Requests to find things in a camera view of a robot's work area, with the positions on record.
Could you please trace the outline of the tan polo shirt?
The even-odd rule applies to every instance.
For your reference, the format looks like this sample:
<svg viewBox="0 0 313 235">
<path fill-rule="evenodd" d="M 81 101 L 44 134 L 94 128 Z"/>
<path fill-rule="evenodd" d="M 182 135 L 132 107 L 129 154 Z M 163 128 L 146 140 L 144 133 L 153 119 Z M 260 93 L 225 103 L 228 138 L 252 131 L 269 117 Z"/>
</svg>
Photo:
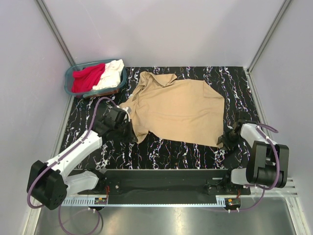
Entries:
<svg viewBox="0 0 313 235">
<path fill-rule="evenodd" d="M 119 106 L 130 109 L 138 143 L 151 132 L 161 139 L 222 147 L 224 97 L 203 80 L 144 71 Z"/>
</svg>

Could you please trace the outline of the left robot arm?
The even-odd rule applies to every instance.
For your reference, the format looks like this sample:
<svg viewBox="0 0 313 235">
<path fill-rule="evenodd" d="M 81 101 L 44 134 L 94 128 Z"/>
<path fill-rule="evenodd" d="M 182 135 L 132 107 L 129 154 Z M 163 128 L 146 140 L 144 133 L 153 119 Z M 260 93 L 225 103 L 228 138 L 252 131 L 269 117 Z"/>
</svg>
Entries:
<svg viewBox="0 0 313 235">
<path fill-rule="evenodd" d="M 85 169 L 75 175 L 71 172 L 87 155 L 108 141 L 136 142 L 130 114 L 130 107 L 113 107 L 66 150 L 46 162 L 36 161 L 30 169 L 27 197 L 33 197 L 42 206 L 54 210 L 68 196 L 86 190 L 96 194 L 105 191 L 104 170 Z"/>
</svg>

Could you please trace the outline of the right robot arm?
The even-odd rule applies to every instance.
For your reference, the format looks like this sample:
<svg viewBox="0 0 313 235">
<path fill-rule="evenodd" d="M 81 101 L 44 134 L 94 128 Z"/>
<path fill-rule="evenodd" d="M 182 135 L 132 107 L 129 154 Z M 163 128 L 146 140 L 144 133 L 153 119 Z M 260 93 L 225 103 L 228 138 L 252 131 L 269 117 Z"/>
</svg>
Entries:
<svg viewBox="0 0 313 235">
<path fill-rule="evenodd" d="M 284 188 L 288 179 L 289 148 L 273 141 L 263 129 L 278 131 L 266 124 L 252 121 L 248 113 L 235 114 L 232 129 L 225 131 L 217 141 L 225 151 L 234 150 L 240 140 L 251 147 L 245 168 L 233 169 L 222 181 L 224 192 L 233 194 L 241 186 L 256 186 L 263 190 Z"/>
</svg>

